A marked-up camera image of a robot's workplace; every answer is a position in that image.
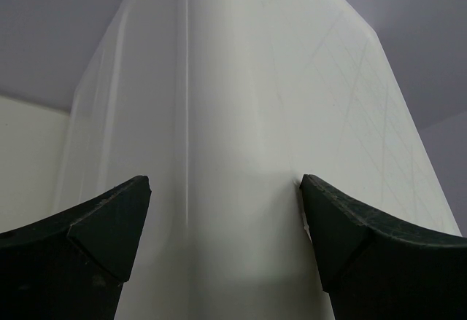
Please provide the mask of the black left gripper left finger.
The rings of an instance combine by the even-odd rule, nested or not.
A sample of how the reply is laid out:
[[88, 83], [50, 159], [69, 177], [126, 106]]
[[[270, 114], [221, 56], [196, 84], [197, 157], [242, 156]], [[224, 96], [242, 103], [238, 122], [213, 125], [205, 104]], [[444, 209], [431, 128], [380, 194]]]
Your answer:
[[1, 234], [2, 319], [113, 319], [150, 204], [147, 176]]

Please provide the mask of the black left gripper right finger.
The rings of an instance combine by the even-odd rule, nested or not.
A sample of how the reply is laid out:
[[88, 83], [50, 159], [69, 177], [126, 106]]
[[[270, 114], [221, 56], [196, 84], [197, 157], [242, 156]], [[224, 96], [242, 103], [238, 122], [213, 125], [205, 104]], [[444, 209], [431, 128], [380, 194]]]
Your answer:
[[466, 239], [360, 202], [315, 175], [301, 196], [336, 319], [465, 319]]

